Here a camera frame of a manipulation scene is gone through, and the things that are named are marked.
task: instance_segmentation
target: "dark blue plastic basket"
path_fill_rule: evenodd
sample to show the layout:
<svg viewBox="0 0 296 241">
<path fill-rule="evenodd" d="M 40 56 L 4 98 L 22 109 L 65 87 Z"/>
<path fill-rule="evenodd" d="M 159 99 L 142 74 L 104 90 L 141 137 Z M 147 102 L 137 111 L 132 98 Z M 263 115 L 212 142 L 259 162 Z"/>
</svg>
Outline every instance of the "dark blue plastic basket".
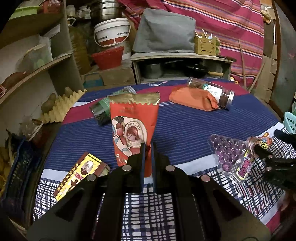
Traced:
<svg viewBox="0 0 296 241">
<path fill-rule="evenodd" d="M 40 163 L 41 152 L 25 139 L 12 138 L 18 144 L 17 154 L 6 181 L 1 205 L 11 219 L 22 223 L 25 217 L 22 208 L 25 189 L 31 173 Z"/>
</svg>

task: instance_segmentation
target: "red snack package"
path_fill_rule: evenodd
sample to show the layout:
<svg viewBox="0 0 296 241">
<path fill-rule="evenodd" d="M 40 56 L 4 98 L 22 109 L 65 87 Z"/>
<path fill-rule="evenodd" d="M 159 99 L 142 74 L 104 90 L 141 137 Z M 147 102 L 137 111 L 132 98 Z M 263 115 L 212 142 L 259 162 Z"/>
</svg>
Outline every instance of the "red snack package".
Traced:
<svg viewBox="0 0 296 241">
<path fill-rule="evenodd" d="M 159 93 L 109 96 L 113 143 L 118 166 L 140 153 L 141 143 L 150 145 L 156 125 Z M 145 160 L 145 177 L 152 173 L 151 156 Z"/>
</svg>

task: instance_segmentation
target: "wooden pan handle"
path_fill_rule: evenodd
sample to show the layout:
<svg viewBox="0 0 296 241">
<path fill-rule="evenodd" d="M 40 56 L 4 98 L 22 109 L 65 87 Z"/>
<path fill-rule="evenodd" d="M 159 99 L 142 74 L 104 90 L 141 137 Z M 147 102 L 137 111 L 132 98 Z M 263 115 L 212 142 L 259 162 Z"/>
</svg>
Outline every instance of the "wooden pan handle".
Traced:
<svg viewBox="0 0 296 241">
<path fill-rule="evenodd" d="M 218 73 L 218 72 L 209 71 L 208 73 L 211 74 L 211 75 L 216 75 L 216 76 L 222 76 L 222 77 L 224 76 L 223 73 Z"/>
</svg>

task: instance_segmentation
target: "light blue basket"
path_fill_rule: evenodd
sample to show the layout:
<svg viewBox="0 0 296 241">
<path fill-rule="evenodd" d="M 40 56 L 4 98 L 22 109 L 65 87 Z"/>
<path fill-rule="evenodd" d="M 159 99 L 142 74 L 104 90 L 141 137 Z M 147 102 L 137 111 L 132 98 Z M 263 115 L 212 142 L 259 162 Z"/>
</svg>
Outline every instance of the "light blue basket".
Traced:
<svg viewBox="0 0 296 241">
<path fill-rule="evenodd" d="M 295 134 L 296 132 L 296 116 L 295 115 L 293 115 L 288 111 L 285 112 L 283 124 L 290 133 Z"/>
</svg>

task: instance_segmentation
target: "silver rivet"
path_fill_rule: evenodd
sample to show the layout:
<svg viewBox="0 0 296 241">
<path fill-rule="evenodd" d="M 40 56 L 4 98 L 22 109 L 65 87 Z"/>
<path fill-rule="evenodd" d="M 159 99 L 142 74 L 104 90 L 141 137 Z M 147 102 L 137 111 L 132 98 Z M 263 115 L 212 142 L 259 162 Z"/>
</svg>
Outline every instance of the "silver rivet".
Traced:
<svg viewBox="0 0 296 241">
<path fill-rule="evenodd" d="M 86 179 L 89 181 L 89 182 L 92 182 L 96 179 L 96 175 L 95 174 L 89 174 Z"/>
<path fill-rule="evenodd" d="M 202 177 L 200 179 L 203 182 L 209 182 L 211 180 L 211 178 L 208 175 L 202 175 Z"/>
<path fill-rule="evenodd" d="M 131 166 L 130 165 L 124 165 L 124 166 L 122 166 L 122 170 L 128 172 L 128 171 L 131 170 Z"/>
<path fill-rule="evenodd" d="M 173 172 L 175 170 L 175 167 L 172 166 L 172 165 L 168 165 L 165 167 L 165 169 L 168 171 L 168 172 Z"/>
</svg>

